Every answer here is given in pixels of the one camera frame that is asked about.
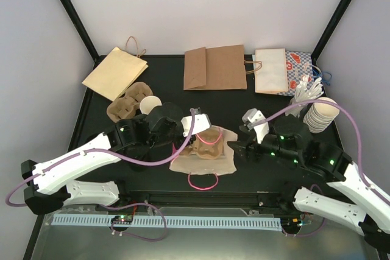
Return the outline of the cake print paper bag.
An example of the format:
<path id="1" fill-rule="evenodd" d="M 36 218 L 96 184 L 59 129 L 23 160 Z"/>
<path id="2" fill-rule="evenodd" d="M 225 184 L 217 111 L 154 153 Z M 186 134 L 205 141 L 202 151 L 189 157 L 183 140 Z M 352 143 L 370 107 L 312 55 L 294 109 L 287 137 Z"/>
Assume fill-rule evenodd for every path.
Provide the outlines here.
<path id="1" fill-rule="evenodd" d="M 209 191 L 218 185 L 219 177 L 236 172 L 234 150 L 228 143 L 237 140 L 235 132 L 214 125 L 195 134 L 194 141 L 170 162 L 169 169 L 186 174 L 187 182 L 193 189 Z M 207 187 L 196 186 L 191 181 L 196 175 L 213 175 L 215 182 Z"/>

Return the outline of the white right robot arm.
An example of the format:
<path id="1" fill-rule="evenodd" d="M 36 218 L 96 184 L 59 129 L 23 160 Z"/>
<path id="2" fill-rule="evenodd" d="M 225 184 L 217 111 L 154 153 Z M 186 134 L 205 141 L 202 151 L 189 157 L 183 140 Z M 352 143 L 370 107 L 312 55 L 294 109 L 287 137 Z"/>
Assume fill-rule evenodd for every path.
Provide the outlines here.
<path id="1" fill-rule="evenodd" d="M 286 183 L 265 203 L 284 213 L 299 211 L 332 220 L 355 231 L 372 247 L 389 253 L 389 205 L 375 195 L 359 174 L 357 163 L 342 149 L 315 141 L 306 124 L 289 115 L 278 118 L 261 142 L 229 141 L 228 146 L 248 163 L 265 159 L 312 175 L 345 195 L 342 202 L 304 186 Z"/>

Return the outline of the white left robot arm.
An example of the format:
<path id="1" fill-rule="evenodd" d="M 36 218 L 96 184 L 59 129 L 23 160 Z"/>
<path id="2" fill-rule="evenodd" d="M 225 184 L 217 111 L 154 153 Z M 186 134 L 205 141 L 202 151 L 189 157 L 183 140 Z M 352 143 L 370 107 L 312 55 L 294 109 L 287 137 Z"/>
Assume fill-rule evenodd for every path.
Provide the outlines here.
<path id="1" fill-rule="evenodd" d="M 148 114 L 122 119 L 86 144 L 53 160 L 21 164 L 27 188 L 24 202 L 36 215 L 48 214 L 67 205 L 105 205 L 123 211 L 130 206 L 131 196 L 126 182 L 86 182 L 78 179 L 100 167 L 120 161 L 140 166 L 159 166 L 172 161 L 175 155 L 150 162 L 148 153 L 155 147 L 175 144 L 182 151 L 199 130 L 209 128 L 208 118 L 198 109 L 184 117 L 172 103 L 156 106 Z"/>

